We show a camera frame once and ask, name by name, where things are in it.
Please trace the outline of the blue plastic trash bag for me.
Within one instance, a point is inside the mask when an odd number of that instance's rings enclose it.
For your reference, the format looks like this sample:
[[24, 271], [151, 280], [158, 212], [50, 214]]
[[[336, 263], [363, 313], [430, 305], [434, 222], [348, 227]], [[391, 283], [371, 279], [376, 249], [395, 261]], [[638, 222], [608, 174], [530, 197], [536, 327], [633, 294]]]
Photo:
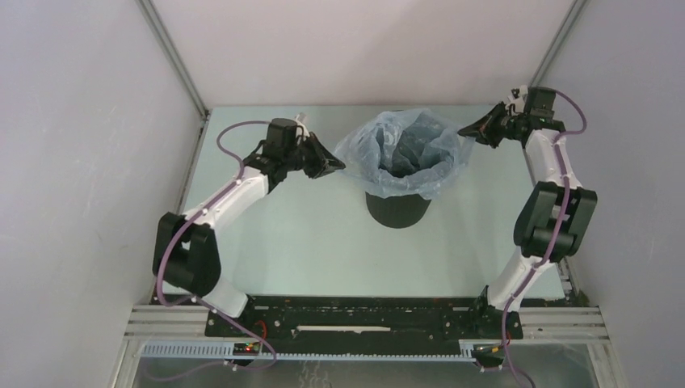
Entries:
[[434, 200], [468, 166], [475, 141], [460, 129], [428, 108], [385, 111], [345, 136], [334, 155], [372, 196]]

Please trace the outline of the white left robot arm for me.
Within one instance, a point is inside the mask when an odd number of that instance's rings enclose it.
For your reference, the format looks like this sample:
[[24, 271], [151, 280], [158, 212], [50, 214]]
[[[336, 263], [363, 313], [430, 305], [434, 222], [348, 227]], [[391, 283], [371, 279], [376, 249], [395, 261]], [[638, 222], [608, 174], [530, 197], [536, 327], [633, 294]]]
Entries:
[[346, 167], [301, 120], [275, 118], [265, 125], [266, 136], [244, 158], [217, 142], [222, 152], [237, 160], [237, 173], [196, 207], [164, 214], [153, 254], [155, 293], [163, 305], [169, 303], [163, 286], [174, 286], [225, 314], [225, 327], [240, 337], [254, 330], [255, 315], [245, 308], [247, 294], [222, 273], [218, 231], [271, 194], [289, 173], [302, 171], [319, 179]]

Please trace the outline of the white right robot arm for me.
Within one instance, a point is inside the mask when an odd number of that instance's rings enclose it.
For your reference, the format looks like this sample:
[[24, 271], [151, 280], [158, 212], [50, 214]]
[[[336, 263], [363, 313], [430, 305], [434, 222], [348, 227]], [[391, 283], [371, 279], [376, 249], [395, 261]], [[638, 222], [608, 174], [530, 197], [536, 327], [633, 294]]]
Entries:
[[554, 264], [577, 253], [598, 203], [574, 173], [566, 150], [571, 132], [554, 117], [556, 98], [568, 95], [552, 88], [520, 86], [459, 135], [495, 149], [504, 140], [523, 150], [533, 188], [515, 222], [515, 252], [497, 279], [487, 285], [485, 306], [471, 313], [473, 333], [489, 338], [502, 327], [502, 317], [517, 311], [525, 293]]

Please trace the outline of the aluminium frame rail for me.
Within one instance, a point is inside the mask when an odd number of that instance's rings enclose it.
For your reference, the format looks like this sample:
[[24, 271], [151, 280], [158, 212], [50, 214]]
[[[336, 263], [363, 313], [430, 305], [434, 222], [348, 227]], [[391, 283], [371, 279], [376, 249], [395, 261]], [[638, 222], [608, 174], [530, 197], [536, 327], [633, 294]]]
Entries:
[[[249, 308], [238, 320], [250, 329], [265, 329], [267, 338], [294, 338], [300, 333], [423, 333], [431, 340], [462, 344], [497, 344], [499, 323], [477, 333], [465, 308], [335, 309]], [[127, 340], [208, 340], [226, 338], [232, 327], [199, 306], [136, 306], [124, 330]], [[524, 307], [508, 329], [512, 344], [607, 344], [609, 334], [596, 307]]]

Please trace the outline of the black trash bin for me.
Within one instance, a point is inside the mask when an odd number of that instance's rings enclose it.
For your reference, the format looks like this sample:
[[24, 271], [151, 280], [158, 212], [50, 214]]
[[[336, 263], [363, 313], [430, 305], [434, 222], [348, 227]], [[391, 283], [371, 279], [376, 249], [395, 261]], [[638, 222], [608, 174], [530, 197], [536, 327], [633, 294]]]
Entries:
[[[427, 119], [425, 112], [419, 112], [414, 121], [401, 131], [394, 148], [387, 151], [380, 160], [380, 170], [388, 172], [393, 178], [402, 179], [435, 164], [430, 157], [423, 155], [431, 142], [424, 133], [429, 125]], [[405, 229], [423, 218], [431, 201], [419, 194], [383, 198], [367, 192], [365, 204], [371, 217], [382, 226]]]

